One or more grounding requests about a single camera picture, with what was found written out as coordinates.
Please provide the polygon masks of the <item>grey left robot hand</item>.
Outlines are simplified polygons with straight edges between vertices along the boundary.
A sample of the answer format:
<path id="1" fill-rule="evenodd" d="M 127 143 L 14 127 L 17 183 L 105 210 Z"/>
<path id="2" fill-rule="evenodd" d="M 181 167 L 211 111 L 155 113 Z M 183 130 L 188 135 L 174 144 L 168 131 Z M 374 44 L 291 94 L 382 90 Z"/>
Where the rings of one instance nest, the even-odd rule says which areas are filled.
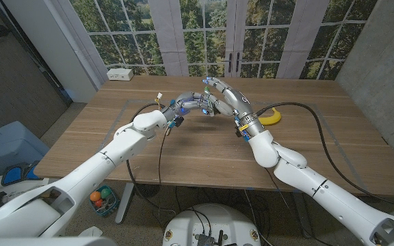
<path id="1" fill-rule="evenodd" d="M 199 109 L 205 115 L 214 116 L 214 106 L 208 96 L 198 92 L 184 92 L 171 105 L 161 110 L 167 121 L 187 115 L 191 110 Z"/>

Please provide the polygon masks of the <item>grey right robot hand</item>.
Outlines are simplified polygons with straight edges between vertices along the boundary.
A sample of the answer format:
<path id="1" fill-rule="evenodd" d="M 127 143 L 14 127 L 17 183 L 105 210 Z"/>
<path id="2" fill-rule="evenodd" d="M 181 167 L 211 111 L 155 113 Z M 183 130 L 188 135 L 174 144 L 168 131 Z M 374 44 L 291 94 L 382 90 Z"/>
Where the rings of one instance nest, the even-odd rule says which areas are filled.
<path id="1" fill-rule="evenodd" d="M 240 91 L 215 77 L 207 77 L 202 82 L 222 93 L 224 101 L 216 98 L 209 90 L 205 90 L 209 102 L 222 115 L 237 117 L 240 132 L 245 131 L 249 138 L 253 138 L 265 131 L 249 100 Z"/>

